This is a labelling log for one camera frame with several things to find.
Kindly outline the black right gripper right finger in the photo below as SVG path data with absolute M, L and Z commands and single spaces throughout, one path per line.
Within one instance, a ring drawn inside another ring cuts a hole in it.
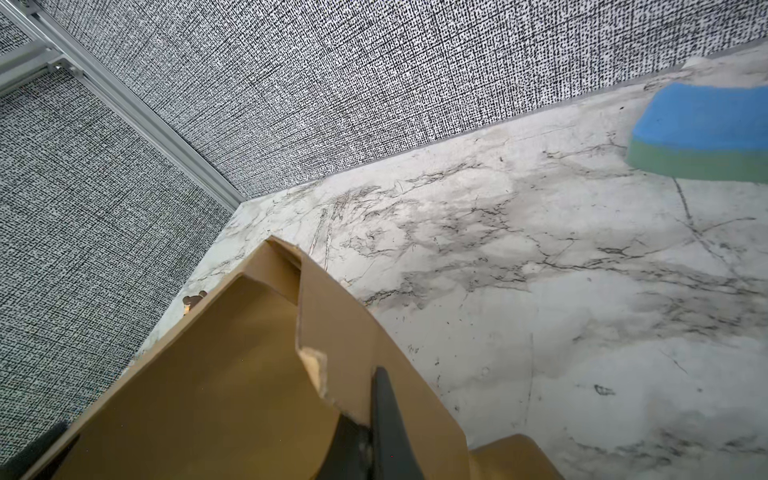
M 371 392 L 372 466 L 370 478 L 406 480 L 425 477 L 412 451 L 388 372 L 375 369 Z

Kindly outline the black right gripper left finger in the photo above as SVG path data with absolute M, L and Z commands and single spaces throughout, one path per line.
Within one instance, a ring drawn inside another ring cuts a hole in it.
M 371 436 L 367 427 L 340 415 L 316 480 L 366 480 L 371 474 Z

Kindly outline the brown cardboard box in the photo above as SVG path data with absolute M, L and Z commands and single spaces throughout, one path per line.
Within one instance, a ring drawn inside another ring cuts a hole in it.
M 388 372 L 425 479 L 555 479 L 517 434 L 470 449 L 369 311 L 296 246 L 265 240 L 65 431 L 29 479 L 315 479 L 340 415 L 371 436 Z

